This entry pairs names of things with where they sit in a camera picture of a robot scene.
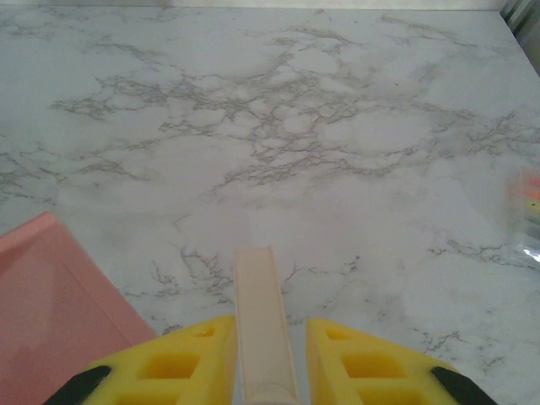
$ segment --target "black rubber pad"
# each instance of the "black rubber pad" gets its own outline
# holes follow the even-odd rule
[[[111,367],[98,365],[72,377],[43,405],[80,405],[109,375]]]
[[[431,374],[460,405],[497,405],[473,380],[464,375],[444,367],[434,367]]]

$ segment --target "white marble surface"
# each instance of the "white marble surface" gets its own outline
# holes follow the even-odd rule
[[[540,403],[502,229],[540,79],[496,12],[2,7],[0,55],[0,231],[52,211],[158,332],[273,245],[306,403],[309,316]]]
[[[355,8],[366,10],[500,10],[506,0],[0,0],[57,6]]]

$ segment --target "colorful object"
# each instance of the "colorful object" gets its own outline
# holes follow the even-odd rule
[[[378,337],[312,319],[306,339],[312,405],[496,405],[448,364]]]
[[[509,184],[510,256],[540,268],[540,175],[521,169]]]
[[[229,405],[235,368],[235,318],[221,316],[94,362],[46,405]]]
[[[0,238],[0,403],[42,404],[91,361],[156,337],[44,213]]]

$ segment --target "pink folder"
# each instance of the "pink folder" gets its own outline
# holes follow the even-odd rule
[[[90,362],[155,337],[52,214],[0,238],[0,404],[42,404]]]

